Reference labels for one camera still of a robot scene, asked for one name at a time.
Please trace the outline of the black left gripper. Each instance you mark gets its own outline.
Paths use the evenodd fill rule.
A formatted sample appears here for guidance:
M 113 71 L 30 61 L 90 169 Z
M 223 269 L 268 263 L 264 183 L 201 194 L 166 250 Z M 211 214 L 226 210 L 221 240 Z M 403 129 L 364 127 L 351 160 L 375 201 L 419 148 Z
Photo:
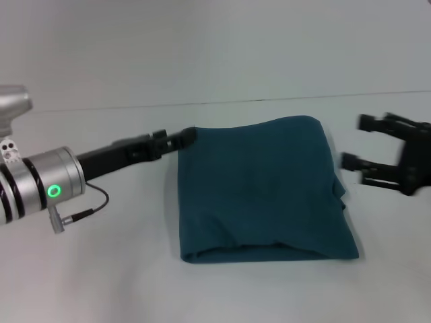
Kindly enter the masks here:
M 121 139 L 109 146 L 89 151 L 77 156 L 86 181 L 104 176 L 122 168 L 160 159 L 156 141 L 165 139 L 165 153 L 171 153 L 191 146 L 197 138 L 197 129 L 189 127 L 168 135 L 165 130 L 134 138 Z

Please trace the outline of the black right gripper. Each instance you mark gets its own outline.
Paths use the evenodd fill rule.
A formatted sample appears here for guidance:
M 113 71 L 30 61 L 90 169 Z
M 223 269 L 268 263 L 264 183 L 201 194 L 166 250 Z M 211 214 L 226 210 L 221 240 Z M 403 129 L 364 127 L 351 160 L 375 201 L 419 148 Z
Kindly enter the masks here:
M 430 123 L 412 121 L 391 113 L 386 113 L 380 119 L 361 114 L 358 117 L 358 130 L 384 133 L 403 140 L 397 167 L 366 161 L 343 152 L 341 169 L 359 172 L 363 185 L 399 189 L 407 196 L 430 186 Z

